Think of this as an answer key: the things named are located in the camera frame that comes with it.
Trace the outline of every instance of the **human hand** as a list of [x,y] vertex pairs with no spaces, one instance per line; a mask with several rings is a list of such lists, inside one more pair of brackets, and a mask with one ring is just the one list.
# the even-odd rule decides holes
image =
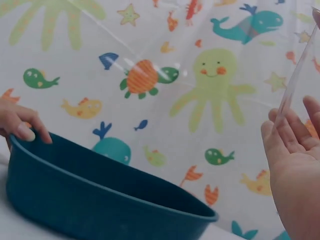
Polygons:
[[[320,136],[320,104],[306,96],[304,106]],[[277,109],[261,126],[270,185],[280,219],[292,240],[319,240],[320,140],[290,110],[272,131]]]
[[32,125],[43,142],[52,143],[49,132],[36,111],[0,98],[0,135],[5,137],[9,148],[11,146],[9,134],[29,142],[35,139],[35,133],[27,127],[25,122]]

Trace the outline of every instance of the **fingernail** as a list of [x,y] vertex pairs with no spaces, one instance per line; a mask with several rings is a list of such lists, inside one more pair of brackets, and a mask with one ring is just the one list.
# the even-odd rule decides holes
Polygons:
[[28,142],[32,142],[36,138],[35,133],[30,128],[28,128],[24,122],[21,122],[17,131],[19,135]]

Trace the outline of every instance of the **octopus tentacle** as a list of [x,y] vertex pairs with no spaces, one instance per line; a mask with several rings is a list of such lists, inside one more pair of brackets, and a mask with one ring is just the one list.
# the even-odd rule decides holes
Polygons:
[[44,15],[44,23],[42,29],[42,50],[47,51],[54,39],[54,30],[56,27],[57,18],[61,9],[47,7]]
[[76,7],[82,11],[87,11],[89,14],[99,20],[106,18],[106,12],[103,7],[95,0],[75,0],[72,2]]
[[172,106],[169,115],[171,117],[176,116],[188,103],[197,99],[197,93],[195,90],[191,90],[182,95]]
[[201,117],[206,107],[207,99],[199,98],[197,101],[198,102],[194,107],[189,120],[189,130],[191,133],[194,133],[199,127]]
[[227,101],[229,103],[232,116],[237,124],[244,125],[245,124],[245,117],[242,113],[240,106],[237,102],[237,94],[229,94]]
[[0,18],[10,13],[16,7],[31,2],[31,0],[6,0],[0,4]]
[[71,46],[74,50],[79,50],[82,45],[80,30],[80,12],[68,12],[68,33]]
[[256,92],[256,89],[251,84],[231,85],[230,88],[233,88],[236,95],[254,94]]
[[215,131],[218,134],[221,134],[224,129],[224,121],[222,118],[222,99],[211,100],[211,113],[212,113],[212,120],[213,120]]
[[26,28],[28,27],[30,21],[36,15],[38,9],[43,5],[42,1],[35,1],[31,7],[22,15],[22,17],[18,20],[17,24],[13,28],[9,43],[11,45],[15,45],[18,43],[21,36],[24,34]]

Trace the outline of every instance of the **green turtle head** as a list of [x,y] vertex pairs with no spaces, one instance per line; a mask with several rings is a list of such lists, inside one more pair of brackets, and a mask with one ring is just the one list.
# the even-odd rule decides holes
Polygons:
[[158,83],[171,84],[179,77],[179,70],[174,67],[163,67],[158,72]]
[[23,80],[27,85],[35,85],[38,82],[44,82],[45,78],[39,70],[29,68],[24,72]]
[[198,55],[193,64],[193,71],[197,80],[221,80],[227,84],[235,75],[237,59],[235,55],[223,48],[205,50]]

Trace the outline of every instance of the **cartoon sea animal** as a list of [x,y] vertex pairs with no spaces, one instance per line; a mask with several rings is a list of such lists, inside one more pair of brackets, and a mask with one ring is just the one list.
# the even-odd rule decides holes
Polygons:
[[217,2],[214,4],[215,7],[221,7],[225,5],[235,4],[237,0],[220,0],[220,2]]
[[195,46],[197,46],[198,48],[201,48],[202,47],[202,39],[198,39],[195,44]]
[[139,99],[146,97],[146,92],[155,96],[158,89],[155,87],[157,83],[171,84],[177,80],[179,70],[173,67],[163,67],[160,71],[156,71],[150,60],[144,59],[133,66],[130,71],[125,71],[127,78],[120,83],[120,89],[123,91],[128,88],[124,95],[127,99],[131,94],[138,94]]
[[278,2],[276,2],[275,4],[278,5],[278,4],[284,4],[286,1],[285,0],[278,0]]
[[256,180],[251,180],[246,174],[242,174],[241,184],[245,184],[247,188],[256,194],[264,196],[272,196],[270,187],[270,171],[262,170]]
[[168,22],[168,28],[169,28],[170,32],[173,32],[176,29],[176,27],[178,26],[178,23],[179,23],[177,18],[173,18],[172,17],[173,13],[174,13],[174,11],[169,11],[169,16],[166,19],[166,21]]
[[155,8],[157,8],[158,7],[158,2],[159,2],[159,0],[152,0],[153,1],[153,6],[155,7]]
[[54,85],[58,85],[60,77],[55,78],[52,81],[45,79],[45,73],[35,68],[29,68],[25,70],[23,74],[23,80],[30,88],[34,89],[48,89]]
[[286,77],[280,77],[275,72],[272,72],[271,76],[267,80],[264,80],[263,82],[271,85],[271,91],[274,93],[278,89],[286,89],[287,88],[286,80],[287,80]]
[[143,147],[144,156],[148,162],[155,167],[162,167],[166,164],[167,158],[165,155],[160,153],[158,150],[149,151],[148,146]]
[[311,38],[311,35],[309,35],[305,30],[300,33],[295,32],[294,34],[299,37],[300,44],[309,42],[309,40]]
[[137,127],[134,127],[134,130],[137,131],[138,129],[144,129],[148,124],[148,120],[145,119],[145,120],[142,120],[140,123],[139,123],[139,126]]
[[315,22],[312,16],[307,16],[303,13],[297,13],[294,11],[291,11],[290,13],[303,23],[312,24]]
[[201,11],[202,9],[202,0],[190,0],[190,3],[187,5],[186,9],[186,25],[187,26],[192,26],[192,18],[195,14]]
[[196,181],[202,178],[204,175],[202,172],[195,172],[197,168],[197,165],[191,166],[188,171],[186,172],[184,178],[182,179],[181,183],[179,184],[179,187],[182,188],[185,181]]
[[14,9],[18,9],[21,5],[30,4],[29,9],[22,15],[14,26],[9,43],[13,46],[19,42],[32,19],[37,15],[38,11],[44,11],[44,23],[42,29],[42,50],[47,51],[54,39],[54,32],[58,17],[62,12],[66,12],[68,18],[68,36],[71,46],[74,50],[79,50],[82,45],[80,17],[82,12],[90,13],[94,18],[103,20],[106,17],[104,9],[95,0],[73,0],[51,1],[51,0],[6,0],[0,4],[0,18],[10,13]]
[[250,84],[231,85],[236,70],[236,56],[227,49],[213,48],[200,53],[193,64],[195,87],[173,104],[169,115],[175,117],[187,104],[196,101],[188,124],[189,131],[194,133],[209,102],[215,130],[222,133],[222,107],[223,103],[227,102],[236,123],[244,125],[245,117],[237,102],[237,96],[253,94],[256,90]]
[[96,128],[92,131],[93,134],[99,136],[100,138],[100,141],[94,145],[92,150],[119,163],[129,165],[131,160],[130,147],[118,138],[105,137],[111,127],[112,123],[109,123],[106,126],[105,122],[102,121],[100,123],[100,129]]
[[99,59],[100,59],[101,63],[103,64],[104,69],[109,70],[110,67],[116,62],[118,57],[119,57],[119,55],[116,53],[107,52],[107,53],[99,56]]
[[318,64],[315,56],[313,57],[312,62],[314,63],[315,69],[320,73],[320,64]]
[[204,157],[208,163],[212,165],[223,165],[229,162],[230,160],[235,159],[235,151],[231,152],[229,156],[224,156],[221,150],[210,148],[205,151]]
[[268,46],[268,47],[272,47],[272,46],[276,45],[276,43],[274,41],[260,41],[259,43],[261,45]]
[[20,100],[20,97],[19,96],[11,96],[13,91],[14,91],[14,88],[9,88],[7,91],[4,92],[4,94],[2,94],[0,99],[4,99],[4,100],[7,100],[13,104],[16,104]]
[[239,224],[236,221],[232,221],[231,230],[232,230],[233,234],[235,234],[239,237],[242,237],[244,239],[247,239],[247,240],[254,239],[254,237],[258,233],[258,230],[250,230],[250,231],[243,233],[241,227],[239,226]]
[[129,6],[126,7],[125,10],[119,10],[116,12],[123,17],[120,22],[121,25],[124,25],[126,23],[130,23],[132,26],[135,27],[136,26],[136,19],[140,18],[140,15],[135,12],[134,6],[132,3],[130,3]]
[[289,237],[289,235],[286,231],[283,231],[279,236],[277,236],[273,240],[291,240],[291,238]]
[[285,57],[286,57],[288,60],[291,60],[294,65],[297,64],[297,62],[296,62],[296,55],[295,55],[295,53],[294,53],[293,51],[288,51],[288,52],[285,54]]
[[310,119],[308,119],[304,125],[305,125],[306,129],[308,129],[309,133],[311,134],[311,136],[313,138],[319,139],[319,136],[318,136],[318,133],[315,129],[315,126],[313,125],[313,123],[311,122]]
[[205,201],[209,207],[215,204],[219,198],[219,188],[216,186],[213,191],[211,191],[210,185],[207,184],[204,189]]
[[79,119],[91,119],[100,113],[102,103],[100,100],[88,99],[85,97],[81,102],[78,103],[78,106],[71,106],[66,99],[63,99],[63,104],[61,107],[73,117]]
[[166,53],[173,52],[174,50],[175,50],[175,48],[172,46],[169,46],[169,42],[165,41],[163,43],[163,45],[161,46],[160,52],[163,54],[166,54]]
[[221,20],[212,18],[210,21],[213,23],[213,32],[220,37],[240,41],[245,45],[260,34],[277,30],[284,22],[283,18],[273,11],[256,12],[257,7],[251,7],[248,4],[244,4],[240,9],[250,12],[251,16],[228,29],[221,28],[221,24],[229,19],[228,16]]

